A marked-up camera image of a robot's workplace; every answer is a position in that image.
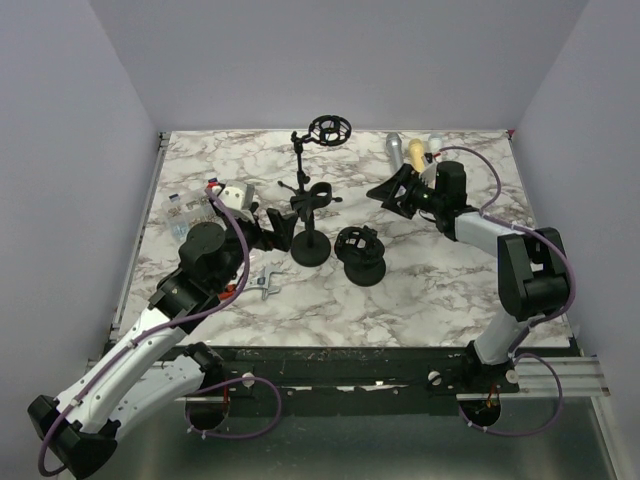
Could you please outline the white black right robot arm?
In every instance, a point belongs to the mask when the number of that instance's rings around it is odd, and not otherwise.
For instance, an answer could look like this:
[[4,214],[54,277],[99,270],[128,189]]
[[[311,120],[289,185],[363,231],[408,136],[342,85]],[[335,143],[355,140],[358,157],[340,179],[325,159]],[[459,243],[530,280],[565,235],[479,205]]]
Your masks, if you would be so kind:
[[472,342],[476,358],[459,370],[462,384],[480,392],[496,380],[494,365],[506,363],[530,329],[564,314],[574,298],[571,275],[557,230],[510,225],[472,207],[467,202],[466,172],[459,162],[441,162],[433,173],[434,180],[428,183],[405,164],[366,196],[408,219],[426,212],[445,237],[496,258],[502,310]]

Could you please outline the silver grey microphone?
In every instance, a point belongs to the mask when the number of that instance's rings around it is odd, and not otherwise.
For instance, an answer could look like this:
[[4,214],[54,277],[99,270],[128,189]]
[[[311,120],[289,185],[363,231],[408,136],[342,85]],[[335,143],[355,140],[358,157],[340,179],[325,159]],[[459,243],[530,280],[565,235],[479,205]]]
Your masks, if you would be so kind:
[[396,173],[404,165],[402,139],[397,132],[390,132],[386,135],[385,148],[389,156],[392,172]]

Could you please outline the beige microphone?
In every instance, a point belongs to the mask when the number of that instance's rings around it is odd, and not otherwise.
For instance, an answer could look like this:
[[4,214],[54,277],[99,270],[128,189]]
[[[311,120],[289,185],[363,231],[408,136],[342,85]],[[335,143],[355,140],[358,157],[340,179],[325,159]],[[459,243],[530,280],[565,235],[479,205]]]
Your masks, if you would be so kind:
[[413,169],[422,173],[425,170],[425,148],[419,138],[413,138],[409,141],[408,156]]

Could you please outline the black round-base clip stand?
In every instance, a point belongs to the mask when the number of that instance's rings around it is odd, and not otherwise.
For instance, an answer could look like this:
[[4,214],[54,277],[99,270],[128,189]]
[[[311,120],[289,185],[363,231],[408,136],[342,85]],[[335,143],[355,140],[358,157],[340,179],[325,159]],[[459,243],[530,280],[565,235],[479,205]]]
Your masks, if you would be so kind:
[[320,266],[330,256],[331,243],[316,229],[314,212],[328,206],[332,200],[332,187],[327,182],[315,183],[309,191],[290,199],[292,209],[304,223],[304,230],[294,236],[290,248],[293,260],[301,266]]

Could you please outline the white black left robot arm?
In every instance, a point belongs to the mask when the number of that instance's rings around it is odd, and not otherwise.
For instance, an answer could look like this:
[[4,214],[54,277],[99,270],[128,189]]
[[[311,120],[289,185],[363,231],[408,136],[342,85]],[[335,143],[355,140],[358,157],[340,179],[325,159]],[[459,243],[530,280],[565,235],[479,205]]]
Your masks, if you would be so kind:
[[164,277],[127,333],[79,380],[55,396],[40,395],[28,416],[41,440],[43,477],[69,471],[86,479],[103,467],[138,423],[184,395],[209,395],[236,384],[222,358],[203,343],[187,346],[166,373],[153,365],[205,319],[245,289],[252,250],[289,251],[297,218],[268,209],[272,227],[245,220],[225,206],[224,222],[203,222],[178,249],[176,270]]

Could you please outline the white microphone silver mesh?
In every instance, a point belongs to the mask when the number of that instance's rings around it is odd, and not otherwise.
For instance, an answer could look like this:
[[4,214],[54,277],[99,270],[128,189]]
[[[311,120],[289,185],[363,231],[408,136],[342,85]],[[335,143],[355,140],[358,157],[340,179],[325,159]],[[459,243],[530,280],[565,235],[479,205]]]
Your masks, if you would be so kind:
[[441,155],[444,146],[443,138],[439,133],[432,133],[428,138],[428,152],[433,159]]

